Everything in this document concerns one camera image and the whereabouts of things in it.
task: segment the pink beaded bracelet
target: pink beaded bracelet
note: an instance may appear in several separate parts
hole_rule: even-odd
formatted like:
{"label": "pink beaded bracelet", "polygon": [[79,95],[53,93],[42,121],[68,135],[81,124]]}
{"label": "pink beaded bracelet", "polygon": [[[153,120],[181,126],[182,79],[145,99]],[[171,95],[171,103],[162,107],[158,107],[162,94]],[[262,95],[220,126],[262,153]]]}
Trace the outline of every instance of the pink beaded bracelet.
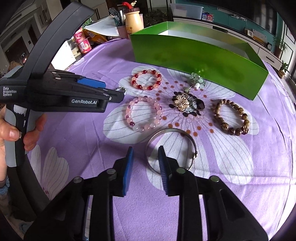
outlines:
{"label": "pink beaded bracelet", "polygon": [[[154,105],[156,109],[156,118],[151,124],[146,124],[145,126],[139,126],[136,125],[131,117],[131,111],[133,109],[133,106],[137,104],[139,101],[147,101],[148,103],[151,103]],[[138,97],[133,99],[130,103],[129,106],[126,108],[126,121],[128,122],[129,126],[134,130],[134,131],[139,131],[143,132],[145,130],[150,130],[155,128],[160,124],[161,120],[161,115],[163,114],[162,107],[159,105],[156,99],[153,99],[151,97],[143,96],[143,97]]]}
{"label": "pink beaded bracelet", "polygon": [[[150,86],[141,86],[141,85],[138,85],[137,84],[137,78],[140,76],[140,75],[143,75],[143,74],[153,74],[153,75],[156,75],[157,77],[157,81],[156,81],[156,84],[154,84],[153,86],[150,85]],[[139,73],[135,74],[132,79],[131,79],[131,84],[135,87],[135,88],[138,88],[140,90],[153,90],[153,89],[157,89],[158,86],[160,85],[160,82],[162,81],[162,78],[161,78],[161,74],[158,73],[156,70],[143,70],[143,71],[140,71]]]}

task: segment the metal screw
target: metal screw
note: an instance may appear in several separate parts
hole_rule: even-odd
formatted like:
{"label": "metal screw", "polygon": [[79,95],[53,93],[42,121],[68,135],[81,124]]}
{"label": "metal screw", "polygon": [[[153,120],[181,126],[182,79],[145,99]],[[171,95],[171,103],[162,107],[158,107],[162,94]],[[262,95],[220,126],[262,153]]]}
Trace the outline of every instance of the metal screw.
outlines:
{"label": "metal screw", "polygon": [[108,173],[109,175],[112,175],[112,174],[116,173],[116,170],[113,169],[113,168],[110,168],[110,169],[107,170],[107,173]]}
{"label": "metal screw", "polygon": [[177,173],[184,174],[185,172],[186,172],[186,170],[184,168],[182,168],[182,167],[179,167],[177,169]]}
{"label": "metal screw", "polygon": [[215,183],[219,182],[219,178],[217,176],[211,176],[211,180]]}
{"label": "metal screw", "polygon": [[82,181],[82,178],[81,177],[75,177],[74,179],[73,179],[73,182],[74,183],[80,183]]}

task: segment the green cardboard box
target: green cardboard box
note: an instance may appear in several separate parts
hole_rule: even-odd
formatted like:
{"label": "green cardboard box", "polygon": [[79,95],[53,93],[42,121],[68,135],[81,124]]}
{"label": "green cardboard box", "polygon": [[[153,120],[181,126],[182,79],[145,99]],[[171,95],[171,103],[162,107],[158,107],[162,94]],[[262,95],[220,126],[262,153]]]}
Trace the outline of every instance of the green cardboard box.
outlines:
{"label": "green cardboard box", "polygon": [[227,33],[164,22],[131,34],[137,62],[191,74],[253,100],[268,71],[252,47]]}

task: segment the brown wooden bead bracelet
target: brown wooden bead bracelet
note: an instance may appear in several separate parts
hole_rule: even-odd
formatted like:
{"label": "brown wooden bead bracelet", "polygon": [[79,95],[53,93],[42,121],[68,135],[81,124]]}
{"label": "brown wooden bead bracelet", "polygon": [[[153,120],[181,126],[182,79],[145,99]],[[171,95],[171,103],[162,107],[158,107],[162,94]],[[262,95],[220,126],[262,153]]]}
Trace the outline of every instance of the brown wooden bead bracelet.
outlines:
{"label": "brown wooden bead bracelet", "polygon": [[[237,113],[242,116],[244,125],[241,128],[234,129],[233,127],[229,127],[229,125],[224,121],[224,119],[220,115],[220,108],[223,104],[232,106],[237,111]],[[221,125],[223,131],[227,131],[232,136],[233,135],[239,136],[240,134],[243,134],[243,135],[248,134],[248,131],[249,131],[248,127],[250,125],[250,121],[248,120],[248,115],[244,113],[243,108],[239,107],[233,101],[226,100],[226,99],[220,100],[215,107],[214,113],[216,114],[215,118]]]}

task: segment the hand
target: hand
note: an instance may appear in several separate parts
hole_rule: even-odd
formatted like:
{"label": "hand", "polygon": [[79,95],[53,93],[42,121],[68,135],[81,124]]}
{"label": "hand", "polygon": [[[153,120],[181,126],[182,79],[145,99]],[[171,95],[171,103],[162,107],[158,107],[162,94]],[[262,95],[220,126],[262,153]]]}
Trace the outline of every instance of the hand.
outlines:
{"label": "hand", "polygon": [[[4,140],[17,141],[20,138],[20,132],[15,126],[10,125],[4,120],[6,107],[0,111],[0,181],[6,178],[7,165],[5,163]],[[26,151],[31,151],[39,140],[39,134],[43,131],[46,123],[46,116],[43,114],[36,120],[36,128],[24,136],[24,145]]]}

